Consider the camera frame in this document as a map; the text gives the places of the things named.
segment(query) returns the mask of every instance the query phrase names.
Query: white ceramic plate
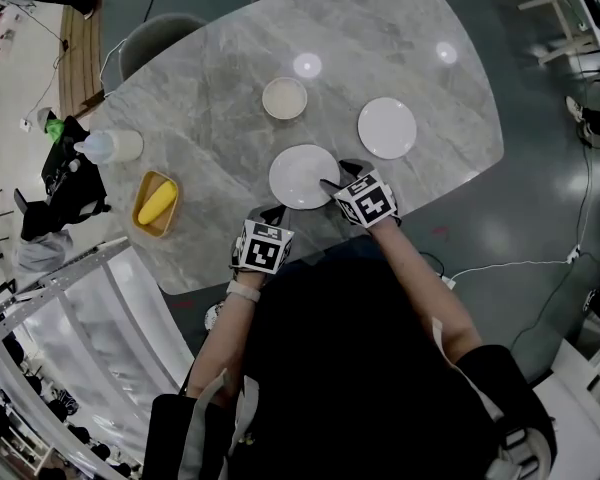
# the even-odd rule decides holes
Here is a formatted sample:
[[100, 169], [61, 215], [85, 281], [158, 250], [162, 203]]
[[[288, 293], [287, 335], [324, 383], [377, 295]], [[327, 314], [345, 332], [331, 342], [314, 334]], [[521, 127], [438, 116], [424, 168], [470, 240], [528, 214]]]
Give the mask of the white ceramic plate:
[[273, 195], [295, 210], [312, 210], [329, 202], [331, 198], [320, 188], [323, 178], [340, 183], [338, 163], [328, 151], [311, 144], [284, 150], [269, 170]]
[[295, 78], [276, 78], [264, 88], [262, 104], [276, 119], [293, 119], [307, 106], [307, 90]]
[[358, 134], [374, 155], [392, 160], [400, 158], [416, 141], [416, 120], [404, 103], [393, 98], [378, 98], [365, 105], [358, 118]]

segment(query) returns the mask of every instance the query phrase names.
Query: marble table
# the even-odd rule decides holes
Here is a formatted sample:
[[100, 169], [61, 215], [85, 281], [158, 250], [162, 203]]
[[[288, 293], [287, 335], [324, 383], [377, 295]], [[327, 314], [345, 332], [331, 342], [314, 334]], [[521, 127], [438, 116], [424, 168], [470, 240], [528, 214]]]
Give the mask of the marble table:
[[[447, 63], [454, 60], [448, 47], [446, 57], [437, 54], [441, 43], [453, 47], [455, 62]], [[303, 53], [320, 58], [317, 76], [295, 72]], [[278, 76], [298, 78], [308, 92], [305, 112], [292, 121], [278, 121], [262, 106], [262, 90]], [[398, 160], [372, 156], [358, 138], [360, 110], [381, 96], [404, 102], [417, 121], [415, 146]], [[140, 159], [103, 166], [101, 173], [138, 254], [171, 294], [229, 279], [231, 244], [252, 208], [276, 202], [269, 167], [290, 146], [316, 144], [337, 159], [373, 162], [402, 215], [469, 181], [504, 153], [489, 80], [445, 0], [257, 2], [156, 57], [96, 111], [91, 128], [134, 129], [145, 139]], [[175, 226], [163, 239], [131, 222], [149, 169], [181, 187]], [[361, 232], [333, 204], [292, 211], [291, 228], [292, 260]]]

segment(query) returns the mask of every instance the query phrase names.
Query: gray floor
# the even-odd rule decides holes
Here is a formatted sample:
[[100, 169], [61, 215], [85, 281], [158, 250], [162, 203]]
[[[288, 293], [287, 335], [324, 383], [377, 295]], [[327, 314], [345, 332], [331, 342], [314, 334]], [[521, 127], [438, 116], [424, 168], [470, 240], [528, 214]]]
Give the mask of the gray floor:
[[[104, 0], [103, 53], [142, 21], [148, 1]], [[438, 256], [450, 274], [493, 263], [566, 259], [576, 243], [587, 171], [563, 98], [572, 94], [600, 108], [600, 84], [585, 95], [573, 72], [578, 69], [575, 61], [538, 66], [532, 47], [560, 38], [550, 8], [523, 13], [516, 5], [524, 0], [447, 1], [472, 38], [491, 81], [505, 156], [478, 178], [408, 215], [403, 228], [420, 250]], [[212, 20], [248, 3], [155, 0], [151, 15], [185, 11]], [[585, 66], [595, 60], [582, 59]], [[109, 71], [115, 69], [117, 59], [113, 61], [107, 76], [115, 86], [115, 72]], [[595, 152], [594, 173], [583, 249], [596, 261], [585, 257], [576, 262], [539, 324], [518, 340], [513, 354], [529, 380], [550, 366], [561, 337], [578, 329], [584, 298], [600, 280], [600, 151]], [[570, 268], [525, 265], [474, 272], [460, 277], [455, 290], [485, 341], [510, 346], [522, 329], [534, 323]], [[167, 297], [194, 353], [204, 338], [204, 311], [220, 294], [221, 289], [210, 288]]]

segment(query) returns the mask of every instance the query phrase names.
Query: wooden panel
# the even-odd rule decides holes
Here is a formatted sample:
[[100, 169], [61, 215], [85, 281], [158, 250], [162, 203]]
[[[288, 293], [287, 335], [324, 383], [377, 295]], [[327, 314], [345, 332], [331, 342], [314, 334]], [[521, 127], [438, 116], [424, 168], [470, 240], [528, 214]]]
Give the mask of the wooden panel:
[[83, 18], [82, 22], [82, 73], [84, 78], [84, 100], [86, 100], [91, 96], [91, 91], [93, 90], [93, 81], [91, 80], [91, 27], [93, 16], [87, 21]]
[[58, 67], [60, 115], [84, 115], [102, 101], [100, 94], [100, 1], [87, 21], [81, 13], [65, 6], [61, 37], [69, 42]]
[[[69, 42], [71, 45], [71, 13], [62, 13], [62, 28], [60, 30], [60, 37], [63, 40]], [[71, 76], [69, 76], [70, 62], [69, 52], [65, 52], [62, 45], [60, 45], [61, 60], [58, 66], [58, 80], [60, 84], [60, 115], [62, 118], [71, 114]]]
[[93, 94], [97, 94], [102, 89], [100, 82], [100, 69], [104, 59], [100, 58], [100, 20], [102, 8], [101, 0], [98, 1], [98, 8], [91, 18], [91, 71], [93, 80]]
[[71, 17], [71, 39], [73, 45], [71, 47], [71, 97], [73, 99], [73, 110], [79, 107], [80, 103], [87, 99], [87, 94], [84, 91], [84, 65], [82, 63], [83, 55], [83, 37], [82, 30], [84, 28], [84, 17], [79, 12], [73, 12]]

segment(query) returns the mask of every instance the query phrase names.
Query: glove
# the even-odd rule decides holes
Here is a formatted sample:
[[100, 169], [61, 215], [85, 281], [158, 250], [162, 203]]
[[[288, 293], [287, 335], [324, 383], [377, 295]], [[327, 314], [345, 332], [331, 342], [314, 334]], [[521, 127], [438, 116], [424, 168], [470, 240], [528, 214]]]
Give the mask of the glove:
[[343, 216], [352, 224], [365, 229], [386, 217], [398, 222], [398, 206], [391, 187], [382, 181], [373, 165], [365, 160], [341, 160], [340, 166], [355, 181], [341, 187], [329, 180], [321, 179], [320, 186], [340, 206]]
[[287, 207], [261, 206], [251, 210], [236, 239], [231, 268], [236, 272], [275, 274], [291, 252], [293, 231], [289, 231]]

